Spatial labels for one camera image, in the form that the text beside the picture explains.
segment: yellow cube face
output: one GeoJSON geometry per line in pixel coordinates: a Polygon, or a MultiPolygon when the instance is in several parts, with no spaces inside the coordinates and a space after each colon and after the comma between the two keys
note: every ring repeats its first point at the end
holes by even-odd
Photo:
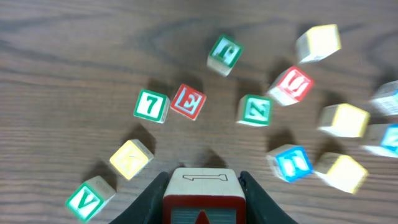
{"type": "Polygon", "coordinates": [[[341,49],[336,24],[312,27],[307,31],[307,38],[311,54],[329,55],[341,49]]]}
{"type": "Polygon", "coordinates": [[[370,114],[367,111],[343,103],[337,108],[332,126],[345,137],[362,137],[369,117],[370,114]]]}
{"type": "Polygon", "coordinates": [[[148,163],[148,157],[129,140],[109,161],[127,180],[131,180],[148,163]]]}
{"type": "Polygon", "coordinates": [[[350,156],[342,155],[326,176],[334,187],[355,194],[368,176],[368,171],[350,156]]]}

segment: wooden block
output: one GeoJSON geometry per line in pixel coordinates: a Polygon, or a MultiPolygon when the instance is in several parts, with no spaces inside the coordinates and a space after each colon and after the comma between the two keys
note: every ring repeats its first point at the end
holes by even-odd
{"type": "Polygon", "coordinates": [[[196,120],[205,101],[206,95],[182,84],[170,107],[189,119],[196,120]]]}
{"type": "Polygon", "coordinates": [[[299,63],[317,62],[341,49],[336,24],[315,26],[296,42],[299,63]]]}
{"type": "Polygon", "coordinates": [[[242,51],[241,44],[221,35],[207,57],[207,66],[225,77],[231,72],[242,51]]]}
{"type": "Polygon", "coordinates": [[[282,106],[288,106],[302,101],[312,86],[313,80],[301,69],[292,66],[278,76],[268,95],[282,106]]]}
{"type": "Polygon", "coordinates": [[[272,100],[263,96],[246,95],[239,101],[239,124],[268,126],[271,121],[272,100]]]}
{"type": "Polygon", "coordinates": [[[347,103],[327,106],[322,111],[318,129],[338,137],[362,137],[369,117],[367,111],[347,103]]]}
{"type": "Polygon", "coordinates": [[[398,124],[369,125],[362,148],[379,156],[398,157],[398,124]]]}
{"type": "Polygon", "coordinates": [[[114,189],[96,176],[87,180],[65,203],[66,207],[83,223],[88,222],[113,198],[114,189]]]}
{"type": "Polygon", "coordinates": [[[397,115],[398,81],[382,85],[372,97],[371,103],[384,115],[397,115]]]}
{"type": "Polygon", "coordinates": [[[157,123],[164,123],[170,100],[166,95],[149,90],[141,90],[134,116],[157,123]]]}
{"type": "Polygon", "coordinates": [[[312,173],[312,165],[302,146],[286,144],[267,154],[275,176],[292,183],[312,173]]]}
{"type": "Polygon", "coordinates": [[[368,176],[361,164],[347,155],[327,152],[315,165],[315,173],[328,185],[355,194],[368,176]]]}
{"type": "Polygon", "coordinates": [[[124,178],[131,180],[152,159],[154,155],[140,140],[128,140],[110,158],[110,163],[124,178]]]}
{"type": "Polygon", "coordinates": [[[235,172],[176,169],[163,197],[163,224],[173,223],[245,224],[246,198],[235,172]]]}

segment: red triangle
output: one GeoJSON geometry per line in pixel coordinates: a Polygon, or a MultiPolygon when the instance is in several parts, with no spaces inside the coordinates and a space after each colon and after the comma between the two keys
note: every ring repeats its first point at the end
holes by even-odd
{"type": "Polygon", "coordinates": [[[204,210],[200,211],[195,224],[210,224],[209,219],[207,219],[207,215],[204,210]]]}

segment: wood grain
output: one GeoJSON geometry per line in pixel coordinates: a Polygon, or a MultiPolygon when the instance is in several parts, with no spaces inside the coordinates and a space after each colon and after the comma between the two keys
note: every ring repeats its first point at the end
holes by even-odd
{"type": "Polygon", "coordinates": [[[370,155],[359,139],[316,130],[320,110],[347,102],[393,123],[368,99],[398,76],[395,0],[1,0],[0,223],[76,223],[64,207],[86,178],[103,174],[118,194],[94,217],[108,223],[161,171],[223,167],[249,171],[299,223],[398,223],[398,163],[370,155]],[[263,94],[295,63],[294,43],[316,24],[338,24],[343,49],[301,68],[315,79],[299,104],[275,106],[272,124],[235,124],[238,100],[263,94]],[[227,78],[206,68],[220,34],[245,46],[227,78]],[[139,91],[173,97],[181,83],[208,99],[192,122],[169,112],[165,124],[133,118],[139,91]],[[137,177],[114,178],[110,156],[129,138],[155,159],[137,177]],[[286,184],[266,152],[303,145],[312,162],[342,151],[370,173],[357,195],[314,175],[286,184]]]}

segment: green cube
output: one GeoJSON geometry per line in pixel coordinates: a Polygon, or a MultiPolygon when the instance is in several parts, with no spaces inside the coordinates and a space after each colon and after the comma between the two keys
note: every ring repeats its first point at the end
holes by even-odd
{"type": "Polygon", "coordinates": [[[227,76],[241,56],[243,46],[232,38],[221,35],[207,57],[207,66],[227,76]]]}
{"type": "Polygon", "coordinates": [[[88,222],[113,198],[114,189],[96,176],[82,183],[65,206],[83,223],[88,222]]]}
{"type": "Polygon", "coordinates": [[[164,123],[169,110],[170,100],[166,95],[149,90],[141,90],[134,116],[149,121],[164,123]]]}
{"type": "Polygon", "coordinates": [[[268,126],[271,121],[272,100],[263,96],[246,95],[239,101],[239,124],[268,126]]]}

